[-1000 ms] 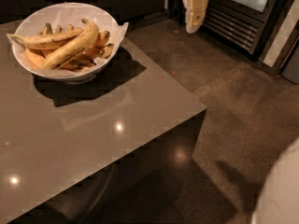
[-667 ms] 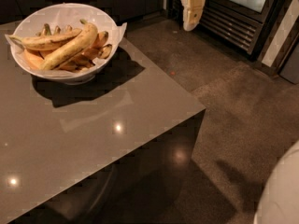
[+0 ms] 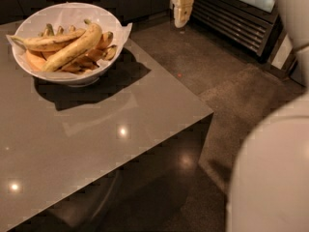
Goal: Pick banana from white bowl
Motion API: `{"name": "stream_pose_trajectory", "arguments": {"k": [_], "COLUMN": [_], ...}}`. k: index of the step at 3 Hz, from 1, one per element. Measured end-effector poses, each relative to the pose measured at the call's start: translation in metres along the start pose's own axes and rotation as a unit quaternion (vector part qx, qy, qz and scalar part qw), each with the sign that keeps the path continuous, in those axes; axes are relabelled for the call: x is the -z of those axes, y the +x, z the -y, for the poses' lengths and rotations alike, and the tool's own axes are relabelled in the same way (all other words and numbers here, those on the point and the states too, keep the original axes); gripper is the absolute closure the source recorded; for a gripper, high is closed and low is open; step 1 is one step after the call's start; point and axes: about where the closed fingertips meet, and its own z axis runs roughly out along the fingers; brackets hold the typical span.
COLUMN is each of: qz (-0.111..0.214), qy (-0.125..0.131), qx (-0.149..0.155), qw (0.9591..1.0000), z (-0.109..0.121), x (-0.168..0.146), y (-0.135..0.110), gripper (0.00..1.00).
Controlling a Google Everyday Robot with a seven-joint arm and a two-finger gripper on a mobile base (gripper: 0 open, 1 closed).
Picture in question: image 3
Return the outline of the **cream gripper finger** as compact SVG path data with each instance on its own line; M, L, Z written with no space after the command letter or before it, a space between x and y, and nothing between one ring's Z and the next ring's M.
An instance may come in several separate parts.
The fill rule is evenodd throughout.
M177 28L183 28L190 20L194 0L171 0L173 4L174 23Z

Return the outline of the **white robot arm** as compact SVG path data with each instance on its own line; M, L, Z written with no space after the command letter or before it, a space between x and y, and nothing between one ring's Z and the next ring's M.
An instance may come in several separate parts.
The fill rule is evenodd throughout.
M273 1L308 82L309 0ZM309 232L309 90L269 114L243 141L225 232Z

